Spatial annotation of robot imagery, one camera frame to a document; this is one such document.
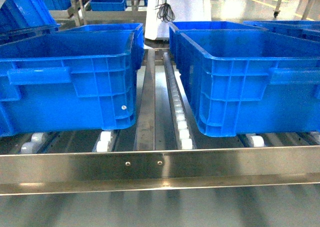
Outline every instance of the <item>black cable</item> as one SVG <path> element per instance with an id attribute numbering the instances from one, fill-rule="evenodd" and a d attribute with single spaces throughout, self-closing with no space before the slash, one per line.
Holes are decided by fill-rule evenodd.
<path id="1" fill-rule="evenodd" d="M 171 22 L 176 19 L 175 13 L 171 9 L 170 4 L 167 3 L 167 0 L 164 1 L 164 3 L 159 4 L 155 7 L 158 11 L 157 17 L 163 22 Z"/>

